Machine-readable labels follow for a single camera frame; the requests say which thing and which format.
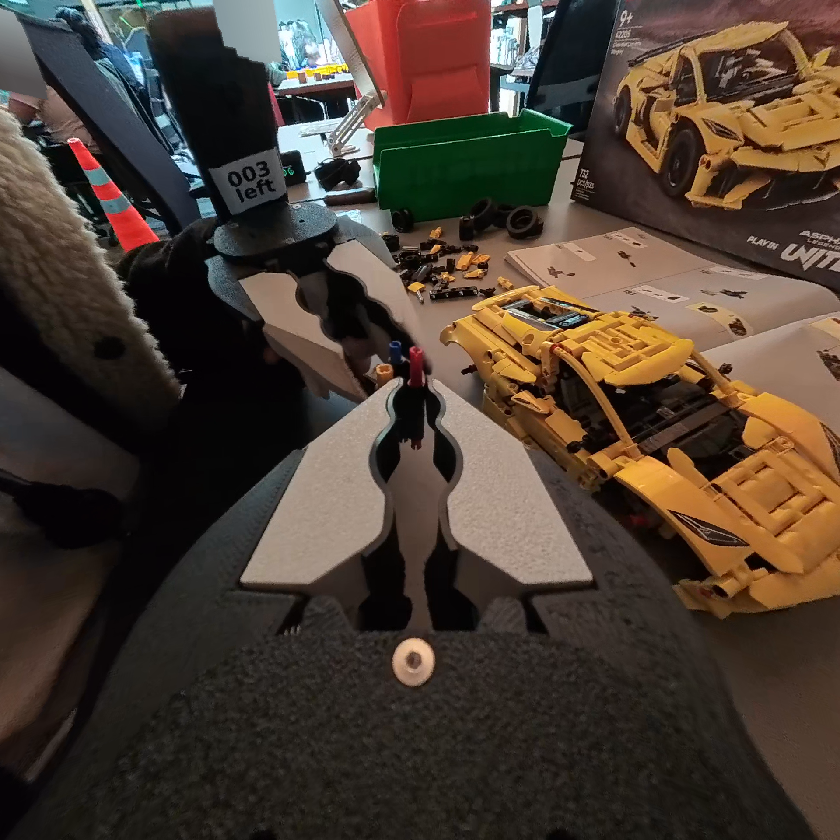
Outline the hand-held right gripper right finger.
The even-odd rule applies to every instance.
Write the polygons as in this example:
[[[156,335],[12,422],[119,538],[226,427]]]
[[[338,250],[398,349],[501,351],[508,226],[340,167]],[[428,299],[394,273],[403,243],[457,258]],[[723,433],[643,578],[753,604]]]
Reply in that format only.
[[[591,587],[594,575],[523,444],[440,381],[428,383],[428,406],[455,590],[483,613],[500,597]]]

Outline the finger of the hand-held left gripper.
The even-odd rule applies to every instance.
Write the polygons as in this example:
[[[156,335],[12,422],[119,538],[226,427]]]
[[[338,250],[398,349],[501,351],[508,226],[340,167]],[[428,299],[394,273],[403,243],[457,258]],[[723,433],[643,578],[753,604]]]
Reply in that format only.
[[[341,344],[301,305],[293,275],[263,271],[238,283],[263,322],[269,347],[297,368],[312,394],[326,398],[335,393],[352,403],[367,398]]]
[[[327,270],[327,325],[334,338],[360,339],[373,354],[401,354],[419,347],[413,301],[393,268],[360,240],[336,245],[324,260]]]

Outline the open instruction booklet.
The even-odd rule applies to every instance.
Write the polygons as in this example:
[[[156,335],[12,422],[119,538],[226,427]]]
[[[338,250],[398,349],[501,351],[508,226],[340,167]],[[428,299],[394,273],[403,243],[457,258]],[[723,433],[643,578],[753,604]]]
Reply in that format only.
[[[516,248],[507,261],[544,288],[600,312],[626,312],[699,350],[740,342],[836,308],[803,280],[724,266],[636,227]]]

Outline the orange traffic cone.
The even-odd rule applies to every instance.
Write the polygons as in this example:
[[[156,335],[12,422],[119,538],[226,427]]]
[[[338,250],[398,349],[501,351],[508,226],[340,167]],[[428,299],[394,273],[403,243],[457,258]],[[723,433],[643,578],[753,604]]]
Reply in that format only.
[[[112,231],[122,249],[130,252],[159,242],[156,233],[126,196],[122,194],[88,147],[77,138],[70,138],[67,144],[91,185],[91,189],[110,222]]]

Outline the pile of loose brick pieces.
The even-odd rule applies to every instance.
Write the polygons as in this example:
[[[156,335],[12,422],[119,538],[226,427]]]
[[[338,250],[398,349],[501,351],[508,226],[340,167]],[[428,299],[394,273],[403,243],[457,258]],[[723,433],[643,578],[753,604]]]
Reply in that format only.
[[[381,233],[393,257],[395,271],[404,290],[420,303],[456,300],[486,300],[512,291],[513,283],[490,277],[490,257],[476,244],[462,241],[451,245],[436,227],[418,245],[404,245],[397,234]]]

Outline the person's torso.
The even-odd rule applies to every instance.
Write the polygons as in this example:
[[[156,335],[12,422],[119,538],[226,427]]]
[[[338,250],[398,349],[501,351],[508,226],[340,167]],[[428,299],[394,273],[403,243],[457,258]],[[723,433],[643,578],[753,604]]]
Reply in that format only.
[[[95,234],[5,109],[1,134],[2,469],[105,490],[126,510],[120,537],[59,549],[2,492],[2,782],[26,784],[77,716],[138,453],[180,394]]]

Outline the toy car box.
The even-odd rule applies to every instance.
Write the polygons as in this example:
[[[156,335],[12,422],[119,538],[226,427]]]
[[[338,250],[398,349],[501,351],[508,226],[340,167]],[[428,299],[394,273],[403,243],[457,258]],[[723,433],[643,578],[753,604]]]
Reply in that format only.
[[[571,199],[839,284],[839,2],[622,2]]]

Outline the black rounded desk object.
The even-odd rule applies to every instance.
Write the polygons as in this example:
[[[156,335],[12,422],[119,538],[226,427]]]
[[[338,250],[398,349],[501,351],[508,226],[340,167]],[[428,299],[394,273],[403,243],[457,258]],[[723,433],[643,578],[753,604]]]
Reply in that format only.
[[[361,164],[356,160],[331,159],[319,163],[313,174],[321,188],[330,192],[341,185],[352,187],[357,183],[361,175]]]

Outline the black flat panel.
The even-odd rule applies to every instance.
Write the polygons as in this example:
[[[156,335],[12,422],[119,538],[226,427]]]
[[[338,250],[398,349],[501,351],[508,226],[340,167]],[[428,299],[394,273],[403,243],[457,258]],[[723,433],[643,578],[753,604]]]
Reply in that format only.
[[[42,78],[84,122],[114,180],[171,235],[202,218],[184,174],[63,23],[15,13]]]

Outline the grey desk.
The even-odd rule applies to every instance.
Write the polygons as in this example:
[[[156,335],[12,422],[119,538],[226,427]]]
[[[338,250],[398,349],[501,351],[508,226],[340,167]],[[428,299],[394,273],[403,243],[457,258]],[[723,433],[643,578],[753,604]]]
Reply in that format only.
[[[242,585],[371,598],[404,634],[387,483],[434,435],[434,630],[328,651],[283,711],[319,837],[815,838],[697,625],[631,537],[407,344],[397,381],[310,444]]]

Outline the person's left forearm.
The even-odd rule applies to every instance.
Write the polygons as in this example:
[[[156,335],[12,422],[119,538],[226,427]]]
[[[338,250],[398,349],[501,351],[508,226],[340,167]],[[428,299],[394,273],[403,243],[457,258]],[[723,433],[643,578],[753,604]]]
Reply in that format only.
[[[173,455],[263,475],[319,434],[298,371],[208,279],[214,217],[127,253],[117,271],[183,386],[167,431]]]

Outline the red tote bag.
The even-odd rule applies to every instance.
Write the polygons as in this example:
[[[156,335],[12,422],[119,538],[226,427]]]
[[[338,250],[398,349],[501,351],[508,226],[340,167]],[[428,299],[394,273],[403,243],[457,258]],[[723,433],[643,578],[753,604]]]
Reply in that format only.
[[[489,1],[370,1],[346,16],[386,95],[368,130],[488,112]]]

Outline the green low storage bin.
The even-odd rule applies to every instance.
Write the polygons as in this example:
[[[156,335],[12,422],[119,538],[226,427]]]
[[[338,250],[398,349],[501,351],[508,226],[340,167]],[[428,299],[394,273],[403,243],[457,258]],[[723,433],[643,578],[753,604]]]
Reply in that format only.
[[[378,204],[418,223],[465,216],[479,200],[550,203],[572,127],[530,109],[408,123],[374,132]]]

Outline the yellow brick toy car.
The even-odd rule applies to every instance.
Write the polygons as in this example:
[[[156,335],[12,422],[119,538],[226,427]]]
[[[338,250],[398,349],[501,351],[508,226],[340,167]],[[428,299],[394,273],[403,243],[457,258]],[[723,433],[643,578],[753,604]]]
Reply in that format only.
[[[678,538],[674,584],[725,618],[839,593],[838,435],[714,367],[690,339],[557,287],[512,289],[446,326],[482,410],[550,456],[629,531]]]

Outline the small yellow black brick assembly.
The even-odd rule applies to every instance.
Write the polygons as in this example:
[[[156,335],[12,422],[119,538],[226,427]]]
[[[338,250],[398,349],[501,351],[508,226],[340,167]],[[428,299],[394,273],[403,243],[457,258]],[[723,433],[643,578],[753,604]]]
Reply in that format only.
[[[388,344],[386,362],[374,368],[376,389],[380,391],[386,385],[394,384],[395,389],[387,398],[390,423],[377,439],[376,452],[385,452],[400,443],[408,441],[411,449],[419,450],[424,439],[426,426],[427,378],[429,366],[425,362],[425,385],[414,389],[407,383],[408,354],[400,340],[394,339]]]

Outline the wooden board document stand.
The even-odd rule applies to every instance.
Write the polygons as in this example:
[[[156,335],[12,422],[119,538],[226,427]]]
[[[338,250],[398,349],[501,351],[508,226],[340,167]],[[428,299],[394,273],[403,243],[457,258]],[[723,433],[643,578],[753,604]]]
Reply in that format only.
[[[350,143],[353,135],[374,110],[384,108],[386,95],[375,79],[341,2],[317,1],[316,4],[358,90],[354,105],[326,140],[330,155],[338,159],[358,150]]]

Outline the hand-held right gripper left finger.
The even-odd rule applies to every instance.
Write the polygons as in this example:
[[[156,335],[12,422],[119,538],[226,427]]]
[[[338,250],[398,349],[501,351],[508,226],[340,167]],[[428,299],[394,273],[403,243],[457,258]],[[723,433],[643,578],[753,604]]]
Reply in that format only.
[[[371,458],[401,383],[387,382],[306,447],[240,576],[244,589],[326,595],[357,612],[369,594],[362,557],[391,528]]]

